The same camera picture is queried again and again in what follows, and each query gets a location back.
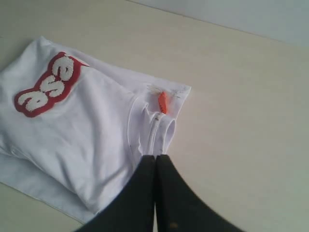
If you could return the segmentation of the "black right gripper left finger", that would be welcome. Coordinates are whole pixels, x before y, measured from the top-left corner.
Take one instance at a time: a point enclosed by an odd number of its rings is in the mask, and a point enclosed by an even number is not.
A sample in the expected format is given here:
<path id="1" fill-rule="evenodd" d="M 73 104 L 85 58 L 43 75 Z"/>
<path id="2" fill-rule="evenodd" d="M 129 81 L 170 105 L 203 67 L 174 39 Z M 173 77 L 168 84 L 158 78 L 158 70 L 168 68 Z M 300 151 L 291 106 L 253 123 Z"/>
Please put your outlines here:
<path id="1" fill-rule="evenodd" d="M 155 158 L 145 155 L 117 197 L 78 232 L 151 232 L 154 226 Z"/>

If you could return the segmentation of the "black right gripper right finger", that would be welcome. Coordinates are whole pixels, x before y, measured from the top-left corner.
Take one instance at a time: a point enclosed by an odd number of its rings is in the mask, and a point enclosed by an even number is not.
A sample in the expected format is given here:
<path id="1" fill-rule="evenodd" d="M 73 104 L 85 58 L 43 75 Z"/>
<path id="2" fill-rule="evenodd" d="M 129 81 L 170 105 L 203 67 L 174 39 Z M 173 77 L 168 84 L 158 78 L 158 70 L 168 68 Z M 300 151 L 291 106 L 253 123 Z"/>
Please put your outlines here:
<path id="1" fill-rule="evenodd" d="M 159 232 L 240 232 L 187 185 L 168 155 L 156 157 L 155 206 Z"/>

